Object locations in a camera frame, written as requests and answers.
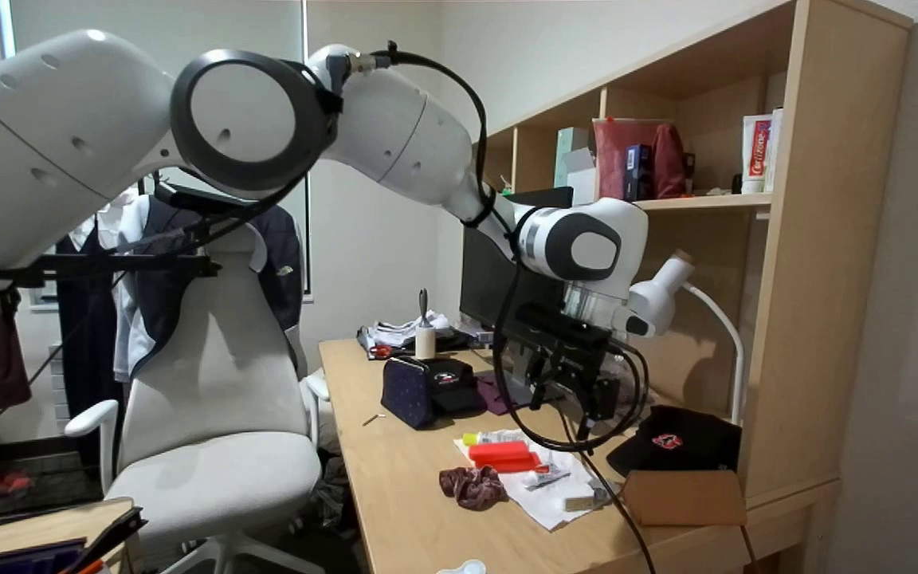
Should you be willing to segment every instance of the office chair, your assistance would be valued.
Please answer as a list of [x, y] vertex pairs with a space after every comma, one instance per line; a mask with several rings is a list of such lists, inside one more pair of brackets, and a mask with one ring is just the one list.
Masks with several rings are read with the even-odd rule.
[[113, 471], [116, 405], [97, 401], [66, 425], [71, 438], [103, 430], [105, 498], [144, 507], [137, 572], [177, 574], [199, 561], [225, 572], [236, 555], [255, 555], [323, 574], [246, 535], [290, 522], [323, 475], [314, 400], [296, 381], [285, 339], [249, 267], [255, 245], [249, 226], [208, 245], [221, 275], [191, 281], [170, 343], [137, 370]]

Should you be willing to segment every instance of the shelf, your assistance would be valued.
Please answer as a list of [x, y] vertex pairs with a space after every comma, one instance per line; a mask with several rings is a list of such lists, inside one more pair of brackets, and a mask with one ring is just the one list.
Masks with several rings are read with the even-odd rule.
[[773, 194], [710, 194], [710, 199], [664, 199], [636, 201], [647, 212], [675, 212], [675, 209], [767, 209]]

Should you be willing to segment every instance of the black bag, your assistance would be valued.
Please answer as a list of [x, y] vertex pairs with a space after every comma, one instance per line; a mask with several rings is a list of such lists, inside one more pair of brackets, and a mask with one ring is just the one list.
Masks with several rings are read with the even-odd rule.
[[472, 368], [463, 361], [387, 358], [382, 368], [382, 409], [420, 430], [432, 426], [435, 419], [480, 413], [484, 400]]

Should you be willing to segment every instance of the chair backrest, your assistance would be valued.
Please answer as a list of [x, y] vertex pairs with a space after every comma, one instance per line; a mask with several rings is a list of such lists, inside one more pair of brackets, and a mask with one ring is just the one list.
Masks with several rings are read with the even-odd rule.
[[285, 339], [264, 303], [250, 226], [208, 245], [217, 277], [198, 277], [163, 350], [130, 381], [116, 471], [144, 455], [241, 430], [304, 433]]

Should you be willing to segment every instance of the paper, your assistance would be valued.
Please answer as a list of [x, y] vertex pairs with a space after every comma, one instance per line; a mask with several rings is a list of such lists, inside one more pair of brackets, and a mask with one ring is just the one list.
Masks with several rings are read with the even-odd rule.
[[[463, 438], [463, 439], [455, 439], [455, 447], [464, 455], [468, 447], [477, 444], [477, 439], [484, 439], [484, 444], [524, 439], [524, 433], [519, 433], [519, 430], [493, 430], [493, 433]], [[579, 455], [544, 448], [544, 447], [539, 447], [533, 439], [524, 439], [524, 444], [547, 467], [547, 471], [555, 471], [559, 477], [541, 484], [539, 471], [503, 471], [498, 477], [501, 477], [505, 498], [517, 502], [544, 530], [556, 530], [556, 527], [590, 512], [590, 507], [585, 510], [584, 507], [579, 510], [567, 510], [567, 502], [593, 498], [590, 471], [584, 468]]]

